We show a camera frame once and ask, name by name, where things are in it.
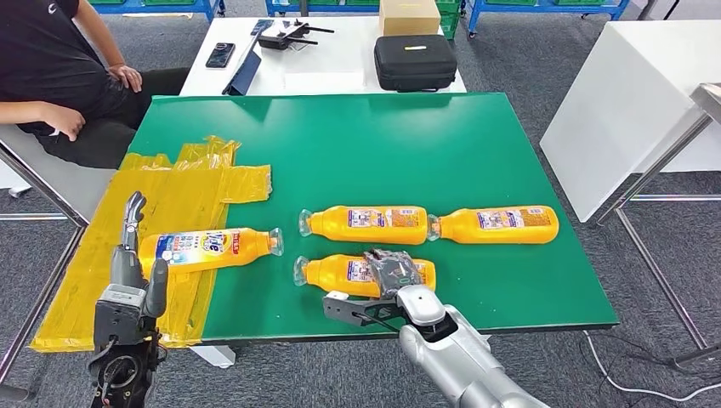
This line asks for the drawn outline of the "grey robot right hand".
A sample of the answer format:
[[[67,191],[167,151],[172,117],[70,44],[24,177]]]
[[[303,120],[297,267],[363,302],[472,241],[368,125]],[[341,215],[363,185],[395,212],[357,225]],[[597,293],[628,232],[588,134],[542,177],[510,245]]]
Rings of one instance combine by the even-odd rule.
[[[421,275],[410,255],[405,251],[373,248],[363,252],[373,279],[379,288],[379,298],[388,300],[404,286],[421,285]]]

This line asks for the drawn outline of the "person's right hand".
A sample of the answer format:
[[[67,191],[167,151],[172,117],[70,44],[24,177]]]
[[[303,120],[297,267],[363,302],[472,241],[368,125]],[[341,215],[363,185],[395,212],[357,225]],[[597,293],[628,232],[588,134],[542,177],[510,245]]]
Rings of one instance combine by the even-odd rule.
[[[41,103],[40,118],[54,130],[63,133],[71,142],[77,140],[86,123],[79,111],[47,102]]]

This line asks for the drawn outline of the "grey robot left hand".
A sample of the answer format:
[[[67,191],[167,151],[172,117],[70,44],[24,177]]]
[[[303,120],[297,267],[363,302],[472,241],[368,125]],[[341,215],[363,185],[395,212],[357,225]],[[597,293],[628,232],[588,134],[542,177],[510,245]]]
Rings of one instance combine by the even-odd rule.
[[[150,280],[145,282],[138,256],[138,230],[145,204],[146,198],[140,191],[135,191],[126,202],[120,244],[111,258],[111,283],[146,290],[142,315],[159,318],[167,307],[168,265],[164,259],[156,258],[150,267]]]

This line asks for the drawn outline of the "person's left hand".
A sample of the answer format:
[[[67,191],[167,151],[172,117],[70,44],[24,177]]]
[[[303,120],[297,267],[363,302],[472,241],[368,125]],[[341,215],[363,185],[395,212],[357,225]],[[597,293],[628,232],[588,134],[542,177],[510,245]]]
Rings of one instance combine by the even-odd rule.
[[[134,93],[142,91],[143,78],[134,68],[125,64],[117,64],[110,66],[108,72],[125,88],[131,89]]]

